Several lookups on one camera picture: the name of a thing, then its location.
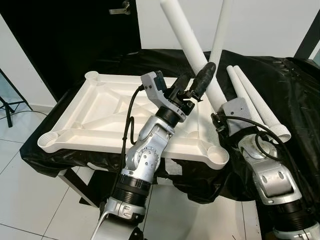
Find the white plastic tray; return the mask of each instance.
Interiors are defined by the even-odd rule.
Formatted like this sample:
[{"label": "white plastic tray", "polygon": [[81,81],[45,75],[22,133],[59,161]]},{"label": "white plastic tray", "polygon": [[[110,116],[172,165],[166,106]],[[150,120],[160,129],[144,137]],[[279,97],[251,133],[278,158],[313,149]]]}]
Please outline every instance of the white plastic tray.
[{"label": "white plastic tray", "polygon": [[[52,130],[38,139],[38,146],[47,153],[59,149],[121,152],[129,102],[141,85],[141,79],[139,76],[105,75],[96,71],[87,72],[85,78],[83,86]],[[175,80],[165,78],[168,87]],[[229,154],[219,146],[210,118],[212,107],[206,95],[202,98],[185,122],[177,124],[175,135],[161,156],[204,162],[213,169],[221,169],[228,162]],[[157,110],[144,91],[138,93],[131,111],[135,140],[149,116]],[[131,146],[127,141],[126,150]]]}]

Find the white pvc pipe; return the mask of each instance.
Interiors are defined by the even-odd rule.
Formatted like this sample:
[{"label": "white pvc pipe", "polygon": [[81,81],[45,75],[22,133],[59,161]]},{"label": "white pvc pipe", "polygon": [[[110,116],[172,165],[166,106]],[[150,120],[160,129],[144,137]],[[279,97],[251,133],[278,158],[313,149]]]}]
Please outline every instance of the white pvc pipe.
[{"label": "white pvc pipe", "polygon": [[[160,4],[189,64],[194,73],[197,74],[206,65],[207,59],[202,52],[180,4],[177,0],[161,0]],[[227,102],[216,76],[213,77],[205,93],[215,112],[219,110],[222,104]]]},{"label": "white pvc pipe", "polygon": [[232,82],[232,85],[233,85],[233,88],[235,90],[236,95],[240,98],[244,98],[244,100],[247,104],[249,113],[251,115],[251,119],[259,124],[265,125],[264,122],[262,121],[259,113],[257,112],[254,104],[252,103],[248,93],[246,92],[244,86],[242,85],[234,68],[232,66],[228,66],[226,68],[226,71],[229,74],[229,77],[231,79],[231,82]]},{"label": "white pvc pipe", "polygon": [[263,122],[269,127],[269,129],[274,132],[283,142],[287,142],[291,138],[291,134],[286,126],[282,125],[275,114],[271,111],[269,106],[266,104],[265,100],[260,96],[258,91],[249,81],[244,72],[239,66],[234,66],[236,74],[238,75],[242,85],[244,86],[246,92],[248,93],[253,105],[260,114]]},{"label": "white pvc pipe", "polygon": [[224,47],[233,3],[234,0],[223,0],[218,24],[216,26],[209,62],[215,63],[217,68],[219,66],[222,48]]}]

